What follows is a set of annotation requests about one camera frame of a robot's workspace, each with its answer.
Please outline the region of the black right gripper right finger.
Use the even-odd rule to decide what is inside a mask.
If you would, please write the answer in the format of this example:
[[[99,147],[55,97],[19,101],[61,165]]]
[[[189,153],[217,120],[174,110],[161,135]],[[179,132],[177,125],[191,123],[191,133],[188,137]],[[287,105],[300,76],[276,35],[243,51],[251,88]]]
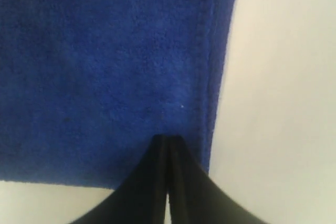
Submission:
[[[264,223],[228,197],[209,178],[182,137],[169,137],[168,147],[167,178],[171,223]]]

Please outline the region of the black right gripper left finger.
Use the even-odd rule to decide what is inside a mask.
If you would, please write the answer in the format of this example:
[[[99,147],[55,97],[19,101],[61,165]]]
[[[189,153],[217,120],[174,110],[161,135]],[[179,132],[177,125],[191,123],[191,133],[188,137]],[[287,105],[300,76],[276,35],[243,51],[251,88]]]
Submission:
[[[75,224],[164,223],[168,143],[155,135],[138,165],[103,202]]]

